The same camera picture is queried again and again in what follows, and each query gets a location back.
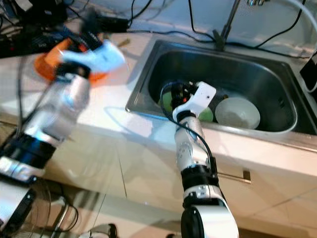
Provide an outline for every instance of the faucet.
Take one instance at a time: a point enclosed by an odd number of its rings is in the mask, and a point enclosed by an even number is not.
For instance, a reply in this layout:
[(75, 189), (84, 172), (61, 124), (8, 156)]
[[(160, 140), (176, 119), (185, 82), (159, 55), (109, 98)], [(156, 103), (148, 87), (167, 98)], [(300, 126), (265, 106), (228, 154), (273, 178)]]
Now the faucet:
[[(265, 1), (268, 0), (247, 0), (247, 4), (249, 6), (255, 6), (256, 4), (258, 5), (263, 5)], [(219, 51), (223, 51), (224, 50), (224, 46), (226, 44), (228, 35), (230, 33), (231, 30), (231, 24), (233, 21), (233, 18), (237, 12), (238, 6), (240, 4), (240, 0), (235, 0), (229, 15), (229, 18), (227, 20), (227, 23), (224, 25), (221, 35), (217, 32), (217, 30), (213, 30), (213, 36), (215, 38), (215, 45), (216, 45), (216, 49)]]

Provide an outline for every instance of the white bowl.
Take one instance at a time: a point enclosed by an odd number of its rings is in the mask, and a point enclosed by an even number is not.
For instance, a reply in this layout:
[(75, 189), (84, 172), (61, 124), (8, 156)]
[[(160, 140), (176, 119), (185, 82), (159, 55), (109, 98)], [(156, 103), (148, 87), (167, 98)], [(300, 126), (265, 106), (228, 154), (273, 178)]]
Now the white bowl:
[(255, 129), (260, 124), (260, 113), (256, 106), (243, 98), (227, 98), (215, 110), (219, 124), (245, 129)]

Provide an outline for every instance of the cabinet handle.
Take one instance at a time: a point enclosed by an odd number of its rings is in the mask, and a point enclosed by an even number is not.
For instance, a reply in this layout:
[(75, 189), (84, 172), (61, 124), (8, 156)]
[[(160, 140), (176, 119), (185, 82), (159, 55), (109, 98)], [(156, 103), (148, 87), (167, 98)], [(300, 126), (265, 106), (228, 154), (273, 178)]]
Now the cabinet handle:
[(239, 182), (245, 182), (245, 183), (249, 183), (249, 184), (252, 183), (251, 174), (250, 174), (250, 171), (248, 171), (248, 170), (243, 171), (243, 177), (228, 175), (228, 174), (224, 174), (224, 173), (218, 173), (218, 175), (219, 175), (219, 177), (226, 178), (226, 179), (231, 179), (231, 180), (235, 180), (235, 181), (239, 181)]

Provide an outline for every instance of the white wall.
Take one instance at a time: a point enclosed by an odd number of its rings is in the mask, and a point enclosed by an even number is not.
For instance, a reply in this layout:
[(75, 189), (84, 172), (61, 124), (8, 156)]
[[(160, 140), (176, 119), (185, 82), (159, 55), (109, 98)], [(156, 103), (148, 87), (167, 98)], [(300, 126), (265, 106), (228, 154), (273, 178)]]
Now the white wall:
[[(241, 0), (239, 9), (236, 13), (232, 30), (229, 36), (231, 40), (240, 42), (261, 42), (263, 39), (282, 31), (293, 24), (298, 9), (285, 3), (283, 0), (271, 0), (265, 2), (263, 6), (249, 7), (247, 0)], [(148, 0), (135, 1), (135, 13), (140, 11)], [(157, 8), (162, 5), (163, 0), (153, 0), (149, 9), (140, 16), (139, 19), (147, 19), (157, 13)], [(212, 32), (213, 29), (221, 31), (229, 16), (234, 0), (192, 0), (193, 15), (196, 29)], [(125, 10), (123, 14), (130, 17), (130, 7), (132, 0), (91, 0), (91, 3), (108, 7), (116, 12)], [(306, 6), (313, 14), (317, 13), (317, 0), (307, 0)], [(151, 20), (151, 23), (160, 23), (152, 30), (167, 28), (179, 28), (190, 30), (190, 17), (187, 0), (174, 0), (173, 3), (162, 13)], [(144, 22), (135, 21), (132, 28), (146, 28)], [(266, 47), (272, 43), (283, 43), (302, 46), (303, 43), (317, 41), (316, 34), (312, 31), (310, 23), (306, 17), (301, 17), (296, 28), (291, 32), (270, 41)]]

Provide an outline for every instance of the sink basin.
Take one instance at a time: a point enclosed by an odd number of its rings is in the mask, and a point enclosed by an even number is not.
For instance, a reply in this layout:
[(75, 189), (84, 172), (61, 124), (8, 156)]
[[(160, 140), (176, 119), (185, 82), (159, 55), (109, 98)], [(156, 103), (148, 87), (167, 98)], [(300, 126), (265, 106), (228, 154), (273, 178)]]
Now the sink basin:
[[(284, 62), (156, 41), (126, 109), (165, 118), (159, 105), (162, 87), (172, 81), (204, 81), (217, 93), (209, 107), (225, 97), (241, 97), (259, 110), (261, 121), (253, 134), (295, 131), (316, 135), (311, 112), (290, 66)], [(203, 127), (244, 134), (245, 129), (203, 123)]]

